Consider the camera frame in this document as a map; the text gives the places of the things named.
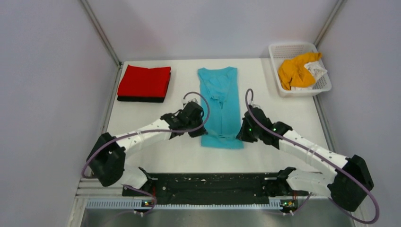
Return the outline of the white plastic basket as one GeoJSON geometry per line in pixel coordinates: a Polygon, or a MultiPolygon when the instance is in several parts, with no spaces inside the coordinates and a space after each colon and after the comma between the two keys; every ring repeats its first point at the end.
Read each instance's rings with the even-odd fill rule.
{"type": "Polygon", "coordinates": [[[277,90],[281,97],[315,96],[332,88],[322,54],[305,42],[269,46],[277,90]]]}

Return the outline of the orange t shirt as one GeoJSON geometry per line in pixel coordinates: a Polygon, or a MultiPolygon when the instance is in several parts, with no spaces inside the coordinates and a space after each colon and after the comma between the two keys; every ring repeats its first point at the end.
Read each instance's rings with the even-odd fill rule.
{"type": "Polygon", "coordinates": [[[309,62],[320,60],[320,52],[307,52],[300,54],[293,59],[284,60],[278,70],[281,86],[284,90],[291,90],[292,87],[309,87],[316,83],[311,73],[304,67],[309,62]]]}

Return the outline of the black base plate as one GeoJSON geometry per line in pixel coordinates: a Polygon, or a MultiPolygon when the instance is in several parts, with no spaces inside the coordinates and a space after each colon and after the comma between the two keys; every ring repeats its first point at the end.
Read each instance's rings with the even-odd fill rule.
{"type": "Polygon", "coordinates": [[[158,205],[268,204],[270,198],[307,196],[293,191],[278,173],[151,173],[140,188],[158,205]]]}

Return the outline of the white t shirt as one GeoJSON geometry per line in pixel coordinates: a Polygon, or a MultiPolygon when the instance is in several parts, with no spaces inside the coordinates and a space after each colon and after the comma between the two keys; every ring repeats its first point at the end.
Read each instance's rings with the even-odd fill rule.
{"type": "Polygon", "coordinates": [[[311,73],[316,82],[328,72],[319,61],[309,62],[304,67],[311,73]]]}

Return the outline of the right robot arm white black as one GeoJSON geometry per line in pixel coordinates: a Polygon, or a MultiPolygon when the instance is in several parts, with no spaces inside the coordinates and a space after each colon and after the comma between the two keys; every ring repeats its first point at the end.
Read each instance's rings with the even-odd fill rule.
{"type": "Polygon", "coordinates": [[[272,123],[258,106],[248,105],[237,138],[250,143],[262,141],[317,170],[316,173],[295,167],[281,170],[277,182],[281,194],[313,192],[330,198],[346,211],[356,211],[374,187],[362,157],[347,157],[314,144],[283,122],[272,123]]]}

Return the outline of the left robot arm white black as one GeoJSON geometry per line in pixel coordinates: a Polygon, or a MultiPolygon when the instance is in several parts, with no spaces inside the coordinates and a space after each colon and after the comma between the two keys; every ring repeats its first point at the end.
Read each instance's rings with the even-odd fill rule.
{"type": "Polygon", "coordinates": [[[206,113],[196,102],[189,101],[176,113],[166,113],[156,121],[135,131],[113,136],[106,132],[99,136],[87,157],[85,167],[103,187],[127,185],[139,195],[150,193],[152,183],[145,171],[133,167],[128,158],[152,144],[188,134],[196,138],[207,133],[206,113]]]}

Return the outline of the teal t shirt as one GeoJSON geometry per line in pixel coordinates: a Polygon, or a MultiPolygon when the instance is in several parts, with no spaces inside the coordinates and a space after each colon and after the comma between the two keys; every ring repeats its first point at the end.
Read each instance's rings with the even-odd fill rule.
{"type": "Polygon", "coordinates": [[[201,68],[197,75],[200,93],[207,100],[210,110],[204,125],[207,135],[201,137],[201,145],[208,148],[243,149],[243,142],[236,138],[242,125],[238,69],[201,68]]]}

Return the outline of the folded red t shirt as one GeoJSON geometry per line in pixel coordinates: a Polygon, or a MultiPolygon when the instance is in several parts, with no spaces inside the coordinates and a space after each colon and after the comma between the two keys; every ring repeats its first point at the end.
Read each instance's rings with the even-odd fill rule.
{"type": "Polygon", "coordinates": [[[119,84],[118,97],[164,98],[171,78],[171,67],[127,66],[119,84]]]}

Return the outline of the folded black t shirt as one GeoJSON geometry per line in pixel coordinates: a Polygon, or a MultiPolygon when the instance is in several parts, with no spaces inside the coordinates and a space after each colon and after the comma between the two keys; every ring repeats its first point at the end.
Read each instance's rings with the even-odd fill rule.
{"type": "Polygon", "coordinates": [[[118,90],[117,100],[122,102],[162,103],[166,98],[171,74],[158,76],[123,76],[118,90]]]}

